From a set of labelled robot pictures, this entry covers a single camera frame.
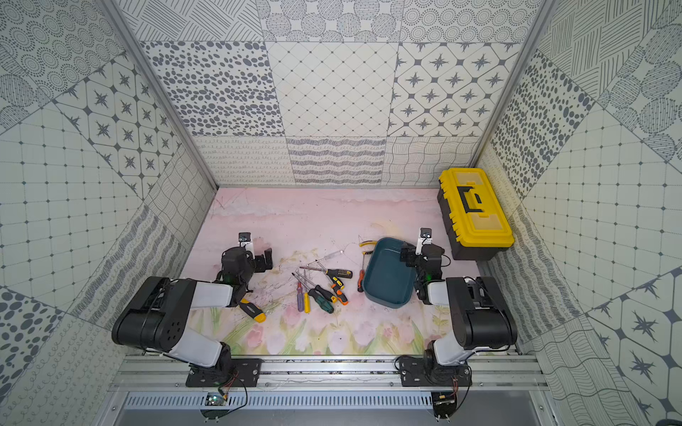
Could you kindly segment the orange handle screwdriver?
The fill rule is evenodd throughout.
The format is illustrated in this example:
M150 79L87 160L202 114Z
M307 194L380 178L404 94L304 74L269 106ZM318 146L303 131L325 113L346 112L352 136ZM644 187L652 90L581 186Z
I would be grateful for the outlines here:
M363 281L366 275L366 259L367 259L367 252L362 252L362 264L361 264L361 269L359 273L359 278L357 282L357 291L359 293L363 293L364 289L362 287Z

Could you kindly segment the black yellow phillips screwdriver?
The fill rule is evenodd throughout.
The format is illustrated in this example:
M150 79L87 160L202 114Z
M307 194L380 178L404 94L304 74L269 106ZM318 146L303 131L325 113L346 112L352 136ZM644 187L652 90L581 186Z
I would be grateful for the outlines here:
M330 277L337 277L339 279L353 278L353 272L346 269L327 269L320 266L301 266L301 269L325 273Z

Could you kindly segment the clear handle screwdriver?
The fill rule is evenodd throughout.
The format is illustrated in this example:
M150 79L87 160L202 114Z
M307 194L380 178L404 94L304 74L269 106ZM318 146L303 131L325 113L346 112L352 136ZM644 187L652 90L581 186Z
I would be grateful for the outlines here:
M332 252L332 253L330 253L330 254L327 254L327 255L325 255L325 256L323 256L323 257L321 257L321 258L314 259L314 260L313 260L312 262L310 262L309 264L317 264L318 262L321 263L321 262L324 262L324 261L328 261L328 260L330 260L330 259L334 259L335 257L339 257L339 256L341 256L341 255L343 255L343 254L344 254L344 250L337 250L337 251L334 251L334 252Z

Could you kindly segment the black orange small screwdriver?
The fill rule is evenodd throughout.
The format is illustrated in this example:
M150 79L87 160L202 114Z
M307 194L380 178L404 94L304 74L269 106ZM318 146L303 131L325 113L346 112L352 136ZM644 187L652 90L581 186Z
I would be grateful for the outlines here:
M327 278L330 281L330 287L332 288L332 291L335 294L337 300L339 300L339 302L342 305L348 305L348 299L346 297L346 294L343 292L344 286L341 280L339 280L339 278L337 278L336 276L330 275L328 275Z

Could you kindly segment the green black handle screwdriver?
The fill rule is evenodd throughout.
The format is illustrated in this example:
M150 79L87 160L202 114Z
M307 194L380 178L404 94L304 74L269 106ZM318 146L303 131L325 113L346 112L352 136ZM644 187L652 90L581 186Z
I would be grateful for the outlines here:
M311 296L311 298L317 303L317 305L325 312L332 314L334 312L334 307L333 303L331 301L331 298L327 296L326 293L323 293L321 291L320 286L312 286L307 283L305 278L298 274L298 273L293 273L292 274L295 278L297 278L301 284L305 287L307 290L307 294Z

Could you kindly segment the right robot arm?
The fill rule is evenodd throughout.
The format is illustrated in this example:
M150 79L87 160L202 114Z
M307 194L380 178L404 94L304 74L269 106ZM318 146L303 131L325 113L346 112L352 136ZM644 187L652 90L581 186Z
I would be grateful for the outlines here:
M418 299L449 308L451 332L428 344L429 368L464 365L479 353L507 351L517 343L518 329L497 281L492 277L445 278L445 250L434 244L401 247L400 260L416 270Z

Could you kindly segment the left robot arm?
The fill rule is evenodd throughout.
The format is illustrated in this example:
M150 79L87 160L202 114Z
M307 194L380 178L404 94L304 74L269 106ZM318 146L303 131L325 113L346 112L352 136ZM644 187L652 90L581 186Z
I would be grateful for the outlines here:
M231 369L231 349L188 326L191 312L206 308L239 308L262 322L266 315L249 302L249 282L274 267L271 248L256 255L250 243L224 251L214 282L151 276L119 315L112 329L115 344L156 351L192 367Z

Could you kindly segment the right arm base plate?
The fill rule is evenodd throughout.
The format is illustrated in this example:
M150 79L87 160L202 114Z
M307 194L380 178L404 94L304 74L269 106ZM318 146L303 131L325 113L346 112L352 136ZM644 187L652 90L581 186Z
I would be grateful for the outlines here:
M472 385L472 370L466 364L442 366L435 361L408 355L394 360L403 387L451 387Z

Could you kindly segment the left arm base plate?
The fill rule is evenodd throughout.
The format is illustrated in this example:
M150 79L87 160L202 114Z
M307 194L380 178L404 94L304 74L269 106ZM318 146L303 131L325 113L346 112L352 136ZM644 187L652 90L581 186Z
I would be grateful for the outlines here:
M231 360L219 360L214 367L190 366L186 387L208 388L223 386L234 381L234 384L243 384L246 388L258 385L262 359L238 358Z

